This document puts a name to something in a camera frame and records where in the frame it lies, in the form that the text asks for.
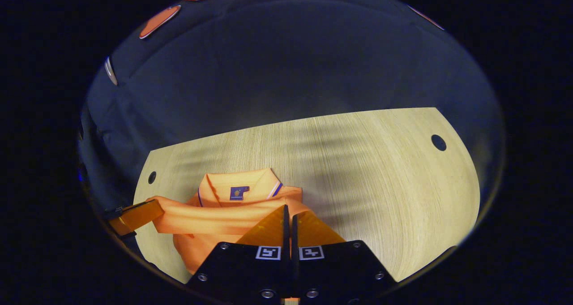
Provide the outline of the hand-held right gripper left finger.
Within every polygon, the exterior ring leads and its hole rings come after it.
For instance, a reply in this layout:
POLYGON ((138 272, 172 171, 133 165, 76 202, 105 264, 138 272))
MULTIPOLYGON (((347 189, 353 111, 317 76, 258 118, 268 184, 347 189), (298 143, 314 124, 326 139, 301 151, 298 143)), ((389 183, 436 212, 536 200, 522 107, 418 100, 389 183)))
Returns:
POLYGON ((283 305, 292 290, 289 208, 283 205, 235 243, 221 241, 187 286, 212 305, 283 305))

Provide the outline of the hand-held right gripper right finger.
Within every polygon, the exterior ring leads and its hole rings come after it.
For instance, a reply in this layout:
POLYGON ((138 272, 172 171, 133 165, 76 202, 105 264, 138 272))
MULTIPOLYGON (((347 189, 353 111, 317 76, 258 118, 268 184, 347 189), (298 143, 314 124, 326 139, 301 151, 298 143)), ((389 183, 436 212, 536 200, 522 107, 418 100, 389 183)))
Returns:
POLYGON ((372 305, 399 286, 366 242, 346 241, 310 211, 292 219, 292 248, 300 305, 372 305))

